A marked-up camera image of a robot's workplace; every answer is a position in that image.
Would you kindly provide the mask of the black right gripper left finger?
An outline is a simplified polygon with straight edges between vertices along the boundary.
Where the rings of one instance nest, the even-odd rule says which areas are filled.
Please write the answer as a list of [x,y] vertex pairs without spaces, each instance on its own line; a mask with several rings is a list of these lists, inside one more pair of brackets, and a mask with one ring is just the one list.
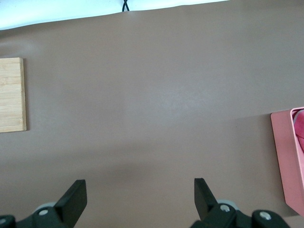
[[76,180],[53,205],[37,209],[16,221],[13,215],[1,215],[2,228],[73,228],[87,205],[86,181]]

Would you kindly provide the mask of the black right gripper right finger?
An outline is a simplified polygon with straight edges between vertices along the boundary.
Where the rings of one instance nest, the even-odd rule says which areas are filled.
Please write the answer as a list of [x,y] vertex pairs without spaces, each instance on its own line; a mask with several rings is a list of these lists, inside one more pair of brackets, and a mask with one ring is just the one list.
[[287,228],[289,225],[273,211],[259,209],[245,215],[228,200],[218,202],[203,178],[194,179],[194,202],[199,220],[193,228]]

